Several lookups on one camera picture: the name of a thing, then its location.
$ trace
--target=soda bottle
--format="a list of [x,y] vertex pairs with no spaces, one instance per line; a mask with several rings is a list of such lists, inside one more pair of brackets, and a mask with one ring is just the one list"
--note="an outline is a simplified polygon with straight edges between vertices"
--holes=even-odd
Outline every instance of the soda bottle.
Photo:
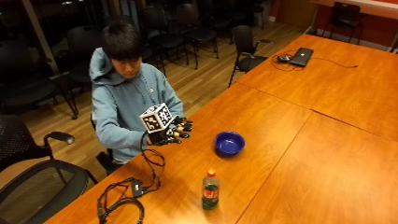
[[210,168],[207,176],[202,178],[201,205],[203,209],[215,208],[215,205],[218,204],[218,190],[218,178],[215,177],[214,169]]

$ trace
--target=hood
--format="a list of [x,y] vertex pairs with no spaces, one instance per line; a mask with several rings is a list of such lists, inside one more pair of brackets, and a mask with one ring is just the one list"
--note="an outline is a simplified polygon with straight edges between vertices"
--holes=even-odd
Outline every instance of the hood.
[[89,63],[89,76],[91,82],[99,85],[118,85],[125,82],[126,78],[111,70],[113,65],[107,56],[103,54],[102,48],[95,49]]

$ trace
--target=bottle cap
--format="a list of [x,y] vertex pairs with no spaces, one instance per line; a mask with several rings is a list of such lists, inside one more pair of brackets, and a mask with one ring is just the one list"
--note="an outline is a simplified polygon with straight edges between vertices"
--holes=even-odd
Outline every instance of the bottle cap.
[[214,177],[215,176],[215,170],[212,168],[208,169],[207,176],[208,177]]

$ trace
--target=gray hoodie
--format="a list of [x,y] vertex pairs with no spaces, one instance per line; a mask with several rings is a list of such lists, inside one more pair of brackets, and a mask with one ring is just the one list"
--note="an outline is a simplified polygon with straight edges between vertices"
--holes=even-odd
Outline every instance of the gray hoodie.
[[165,103],[171,115],[182,117],[182,102],[155,67],[142,63],[138,75],[126,79],[113,70],[102,49],[93,52],[89,75],[95,133],[103,147],[114,149],[114,160],[123,163],[141,149],[145,126],[139,114],[149,106]]

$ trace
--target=table surface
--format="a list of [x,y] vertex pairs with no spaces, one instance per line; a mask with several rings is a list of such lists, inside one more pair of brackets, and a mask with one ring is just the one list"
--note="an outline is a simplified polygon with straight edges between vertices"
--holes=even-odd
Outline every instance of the table surface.
[[[181,145],[158,148],[166,165],[161,188],[139,198],[146,213],[143,222],[235,223],[310,113],[306,108],[235,84],[190,118],[191,138]],[[228,159],[214,152],[214,136],[222,131],[240,133],[246,141],[240,153]],[[201,180],[210,167],[219,178],[219,202],[214,210],[203,211]],[[149,174],[138,156],[47,223],[98,223],[97,198],[105,187],[130,176],[147,185]],[[134,205],[122,206],[110,214],[109,223],[137,220],[135,211]]]
[[311,35],[276,54],[300,47],[312,49],[302,70],[271,59],[236,82],[398,141],[398,55]]
[[396,176],[398,143],[312,113],[238,223],[398,223]]
[[[271,58],[243,75],[189,118],[191,138],[157,148],[166,165],[161,188],[139,198],[143,223],[398,222],[398,84],[387,74],[396,55],[308,35],[278,54],[294,54],[299,47],[314,49],[314,58],[358,67],[311,59],[302,71],[286,72]],[[228,159],[214,153],[222,131],[246,140]],[[219,202],[205,211],[201,179],[210,167],[219,178]],[[97,199],[106,186],[127,177],[147,185],[149,175],[137,156],[46,223],[98,223]],[[114,202],[117,195],[109,198]],[[107,222],[137,218],[137,207],[123,205]]]

